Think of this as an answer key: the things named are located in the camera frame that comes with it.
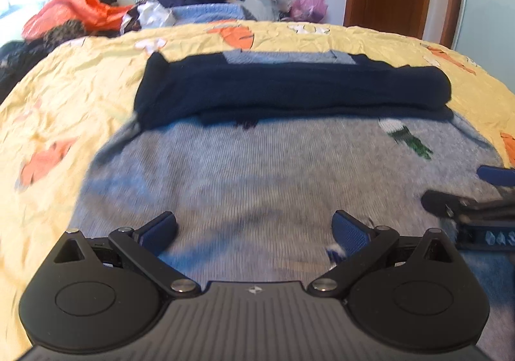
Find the orange plastic bag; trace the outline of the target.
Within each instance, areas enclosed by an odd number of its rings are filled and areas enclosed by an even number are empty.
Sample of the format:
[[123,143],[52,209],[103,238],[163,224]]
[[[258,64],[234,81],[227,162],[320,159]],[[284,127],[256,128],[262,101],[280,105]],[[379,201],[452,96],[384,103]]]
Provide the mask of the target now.
[[87,32],[118,31],[133,6],[110,6],[100,0],[51,0],[23,26],[23,39],[36,39],[69,20],[82,22]]

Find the grey and navy knit sweater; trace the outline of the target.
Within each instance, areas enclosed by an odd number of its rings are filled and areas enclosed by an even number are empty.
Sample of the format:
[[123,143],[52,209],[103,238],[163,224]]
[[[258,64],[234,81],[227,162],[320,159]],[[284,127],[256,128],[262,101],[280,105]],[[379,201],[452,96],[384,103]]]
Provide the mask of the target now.
[[208,289],[176,325],[195,334],[193,357],[387,360],[390,350],[357,344],[355,329],[369,319],[418,335],[410,306],[433,309],[444,291],[385,268],[342,303],[308,297],[301,285],[330,264],[333,214],[419,236],[452,230],[423,209],[429,189],[481,201],[513,195],[477,177],[499,156],[463,119],[406,120],[422,140],[415,148],[401,141],[400,126],[344,117],[253,128],[184,121],[152,131],[131,123],[93,159],[71,225],[102,236],[165,210],[176,216],[180,233],[164,261]]

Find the frosted glass wardrobe door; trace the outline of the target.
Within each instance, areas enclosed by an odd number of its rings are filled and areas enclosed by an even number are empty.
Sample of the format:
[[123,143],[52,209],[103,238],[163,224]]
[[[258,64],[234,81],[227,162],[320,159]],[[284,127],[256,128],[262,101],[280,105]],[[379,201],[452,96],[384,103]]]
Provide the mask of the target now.
[[514,88],[514,0],[462,0],[453,49]]

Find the pink plastic bag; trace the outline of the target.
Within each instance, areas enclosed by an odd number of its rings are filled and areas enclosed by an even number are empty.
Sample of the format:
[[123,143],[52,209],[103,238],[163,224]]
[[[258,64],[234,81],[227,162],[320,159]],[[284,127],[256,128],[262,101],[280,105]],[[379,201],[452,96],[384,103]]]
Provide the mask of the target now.
[[295,0],[290,17],[297,22],[320,23],[327,12],[326,0]]

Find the yellow carrot print bedsheet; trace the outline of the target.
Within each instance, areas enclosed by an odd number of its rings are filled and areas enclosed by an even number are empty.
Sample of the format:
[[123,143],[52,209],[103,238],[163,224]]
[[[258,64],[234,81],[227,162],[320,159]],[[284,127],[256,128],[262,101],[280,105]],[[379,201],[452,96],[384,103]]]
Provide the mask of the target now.
[[433,65],[452,84],[450,107],[514,161],[514,96],[470,58],[412,37],[329,24],[218,21],[85,37],[37,64],[1,106],[1,357],[30,344],[19,299],[71,218],[93,155],[129,119],[148,56],[347,52],[393,66]]

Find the white crumpled plastic bag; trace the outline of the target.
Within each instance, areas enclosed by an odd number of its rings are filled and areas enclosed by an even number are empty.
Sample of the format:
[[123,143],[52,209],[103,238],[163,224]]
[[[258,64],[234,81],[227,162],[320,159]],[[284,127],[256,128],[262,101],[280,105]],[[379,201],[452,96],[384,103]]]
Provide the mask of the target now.
[[120,34],[146,29],[158,29],[174,26],[176,19],[172,10],[164,8],[158,2],[145,2],[131,8],[122,18]]

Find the light blue quilted blanket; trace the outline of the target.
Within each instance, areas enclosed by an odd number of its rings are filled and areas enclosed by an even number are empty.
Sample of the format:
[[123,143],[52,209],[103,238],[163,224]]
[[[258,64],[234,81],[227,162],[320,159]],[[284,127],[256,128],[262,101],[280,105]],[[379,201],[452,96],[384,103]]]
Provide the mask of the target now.
[[237,4],[192,4],[174,7],[171,12],[176,25],[246,19],[244,8]]

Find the leopard print garment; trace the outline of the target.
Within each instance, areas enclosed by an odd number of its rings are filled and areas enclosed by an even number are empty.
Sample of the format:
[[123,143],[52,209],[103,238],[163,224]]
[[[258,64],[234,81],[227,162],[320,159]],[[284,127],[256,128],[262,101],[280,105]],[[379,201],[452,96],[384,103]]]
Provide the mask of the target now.
[[52,51],[65,42],[86,36],[86,28],[80,20],[71,19],[47,31],[43,36],[44,47]]

